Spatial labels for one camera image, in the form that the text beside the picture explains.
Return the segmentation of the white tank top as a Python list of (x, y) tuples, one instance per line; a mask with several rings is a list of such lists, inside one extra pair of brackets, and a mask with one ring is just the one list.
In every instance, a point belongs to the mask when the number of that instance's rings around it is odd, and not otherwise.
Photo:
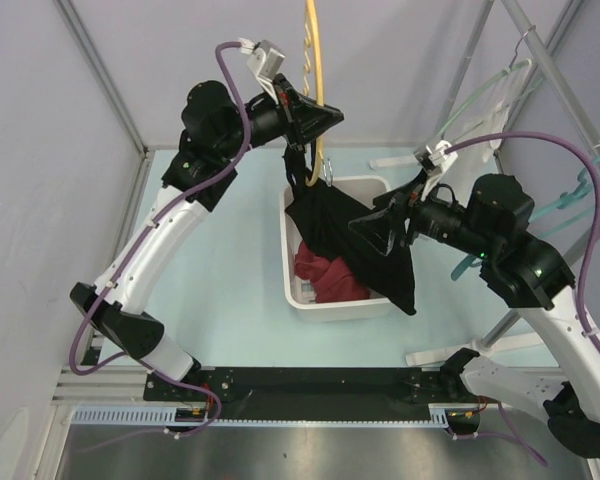
[[(451, 133), (451, 143), (457, 144), (471, 138), (502, 132), (509, 119), (510, 105), (500, 101), (480, 117), (467, 119)], [(458, 161), (481, 165), (488, 162), (501, 140), (490, 140), (465, 147), (457, 152)]]

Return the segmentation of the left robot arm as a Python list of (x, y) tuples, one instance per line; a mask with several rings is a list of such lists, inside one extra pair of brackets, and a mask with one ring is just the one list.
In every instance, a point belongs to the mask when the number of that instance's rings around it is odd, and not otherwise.
[(281, 74), (272, 87), (247, 103), (232, 99), (216, 80), (190, 90), (178, 152), (142, 227), (93, 283), (78, 282), (70, 292), (88, 324), (123, 354), (165, 376), (167, 389), (182, 400), (199, 392), (200, 364), (146, 312), (155, 284), (183, 241), (218, 205), (249, 150), (282, 138), (289, 150), (302, 153), (344, 119), (341, 110), (318, 104)]

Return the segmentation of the yellow plastic hanger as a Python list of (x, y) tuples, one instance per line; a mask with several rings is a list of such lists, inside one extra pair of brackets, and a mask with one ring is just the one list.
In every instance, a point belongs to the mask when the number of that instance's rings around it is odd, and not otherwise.
[[(324, 79), (322, 65), (322, 49), (320, 39), (319, 19), (314, 0), (305, 1), (303, 40), (303, 94), (313, 96), (319, 106), (324, 106)], [(324, 136), (321, 135), (315, 141), (315, 162), (312, 172), (306, 178), (308, 187), (313, 187), (322, 173), (324, 157)]]

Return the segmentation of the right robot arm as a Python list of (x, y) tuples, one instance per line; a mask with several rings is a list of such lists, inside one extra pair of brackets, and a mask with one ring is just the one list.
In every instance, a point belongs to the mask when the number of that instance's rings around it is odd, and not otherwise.
[(466, 206), (413, 182), (349, 227), (383, 255), (424, 235), (479, 257), (480, 278), (533, 328), (565, 379), (544, 380), (461, 348), (440, 367), (443, 393), (453, 401), (472, 394), (504, 402), (543, 422), (573, 454), (600, 459), (600, 340), (581, 323), (585, 311), (576, 305), (570, 267), (528, 232), (533, 209), (514, 177), (486, 174)]

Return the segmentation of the red tank top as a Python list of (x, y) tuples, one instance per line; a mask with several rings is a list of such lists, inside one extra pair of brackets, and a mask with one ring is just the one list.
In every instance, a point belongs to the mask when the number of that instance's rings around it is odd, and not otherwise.
[(312, 252), (302, 241), (294, 259), (294, 273), (308, 281), (316, 303), (368, 300), (371, 293), (347, 266), (342, 257), (333, 260)]

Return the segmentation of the teal plastic hanger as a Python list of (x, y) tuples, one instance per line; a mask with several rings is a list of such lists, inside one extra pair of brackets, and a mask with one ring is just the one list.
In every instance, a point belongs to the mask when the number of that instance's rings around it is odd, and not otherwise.
[[(536, 224), (540, 219), (555, 211), (567, 210), (573, 207), (593, 192), (594, 187), (591, 183), (590, 175), (586, 168), (582, 168), (578, 173), (577, 182), (578, 184), (573, 191), (565, 191), (553, 202), (539, 209), (535, 209), (530, 217), (530, 224)], [(547, 238), (587, 216), (594, 209), (595, 207), (590, 207), (586, 210), (583, 210), (571, 218), (563, 221), (562, 223), (552, 227), (551, 229), (541, 232), (538, 237)], [(479, 267), (481, 264), (482, 260), (480, 258), (473, 255), (467, 255), (451, 271), (450, 278), (452, 281), (457, 281), (468, 269)]]

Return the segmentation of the pale green plastic hanger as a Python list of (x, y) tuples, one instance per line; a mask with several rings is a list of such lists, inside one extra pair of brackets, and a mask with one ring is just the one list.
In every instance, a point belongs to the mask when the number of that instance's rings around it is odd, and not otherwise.
[(527, 58), (498, 71), (450, 114), (434, 137), (456, 143), (480, 128), (504, 125), (514, 104), (533, 91), (527, 81), (535, 66)]

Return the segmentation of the black tank top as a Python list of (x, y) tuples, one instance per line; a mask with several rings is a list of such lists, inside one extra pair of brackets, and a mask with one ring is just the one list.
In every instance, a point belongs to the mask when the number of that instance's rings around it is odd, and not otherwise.
[(285, 149), (285, 174), (291, 202), (284, 208), (300, 237), (293, 275), (314, 293), (311, 305), (336, 306), (369, 301), (373, 294), (388, 299), (408, 316), (416, 314), (415, 275), (410, 248), (395, 237), (386, 245), (386, 231), (366, 228), (376, 212), (319, 179), (305, 184), (305, 155)]

